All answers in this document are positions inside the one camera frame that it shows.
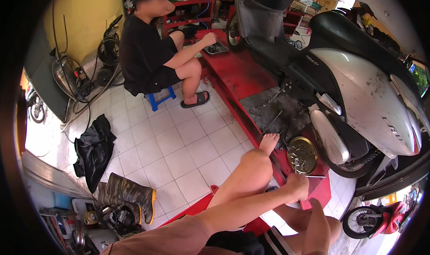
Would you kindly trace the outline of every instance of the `camouflage rubber boot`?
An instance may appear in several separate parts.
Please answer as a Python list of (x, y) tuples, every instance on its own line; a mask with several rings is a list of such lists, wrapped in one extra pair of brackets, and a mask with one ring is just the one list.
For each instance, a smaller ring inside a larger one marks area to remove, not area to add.
[(99, 182), (99, 196), (97, 204), (102, 205), (126, 205), (135, 217), (136, 224), (142, 224), (142, 208), (137, 204), (126, 202), (118, 197), (112, 196), (108, 193), (108, 184)]
[(142, 208), (145, 223), (151, 224), (154, 220), (154, 201), (157, 192), (150, 188), (141, 186), (125, 177), (111, 173), (107, 182), (108, 193), (121, 198), (124, 201), (134, 203)]

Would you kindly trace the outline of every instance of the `rubber mat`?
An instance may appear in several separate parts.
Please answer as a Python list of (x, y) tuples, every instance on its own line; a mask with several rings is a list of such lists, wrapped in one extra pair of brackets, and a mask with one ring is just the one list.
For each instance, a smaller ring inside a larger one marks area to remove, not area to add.
[[(282, 133), (290, 134), (288, 137), (294, 137), (310, 123), (307, 109), (302, 109), (301, 103), (295, 99), (288, 97), (285, 93), (280, 93), (275, 99), (269, 102), (264, 107), (259, 107), (264, 102), (267, 102), (273, 96), (279, 93), (279, 87), (274, 87), (255, 95), (240, 99), (239, 102), (249, 114), (255, 125), (266, 133)], [(271, 124), (273, 119), (279, 114), (279, 117)], [(276, 145), (276, 148), (281, 147), (281, 141)]]

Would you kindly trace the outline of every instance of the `blue hose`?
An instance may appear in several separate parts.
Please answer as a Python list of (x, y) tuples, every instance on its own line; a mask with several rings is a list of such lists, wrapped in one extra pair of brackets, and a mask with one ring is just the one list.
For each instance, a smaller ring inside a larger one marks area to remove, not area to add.
[(197, 20), (198, 22), (202, 23), (204, 26), (206, 26), (206, 29), (209, 29), (209, 26), (207, 26), (207, 24), (206, 24), (206, 23), (204, 23), (204, 22), (200, 21), (199, 19), (197, 19), (200, 15), (202, 15), (203, 13), (205, 13), (205, 12), (208, 10), (208, 8), (209, 8), (209, 0), (206, 0), (206, 2), (208, 3), (208, 6), (206, 7), (206, 9), (204, 9), (201, 13), (199, 13), (199, 14), (196, 16), (196, 20)]

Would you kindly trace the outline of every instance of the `red motorcycle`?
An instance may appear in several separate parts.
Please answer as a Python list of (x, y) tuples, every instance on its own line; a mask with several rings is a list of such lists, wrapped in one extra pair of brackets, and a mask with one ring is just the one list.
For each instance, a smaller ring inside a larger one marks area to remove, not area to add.
[(387, 206), (360, 206), (349, 211), (343, 220), (347, 236), (355, 239), (373, 238), (378, 234), (391, 234), (399, 230), (405, 218), (405, 202)]

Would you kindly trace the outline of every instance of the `bare foot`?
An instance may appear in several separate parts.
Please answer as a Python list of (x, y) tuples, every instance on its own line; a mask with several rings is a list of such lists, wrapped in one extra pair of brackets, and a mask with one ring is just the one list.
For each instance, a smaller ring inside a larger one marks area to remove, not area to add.
[(276, 143), (279, 140), (279, 134), (271, 133), (263, 135), (263, 139), (260, 143), (260, 149), (264, 150), (267, 155), (270, 155), (275, 149)]
[[(205, 100), (208, 99), (208, 94), (205, 92)], [(192, 98), (189, 99), (185, 99), (184, 98), (184, 104), (186, 105), (192, 105), (192, 104), (196, 104), (197, 103), (197, 95), (194, 94), (194, 96)]]

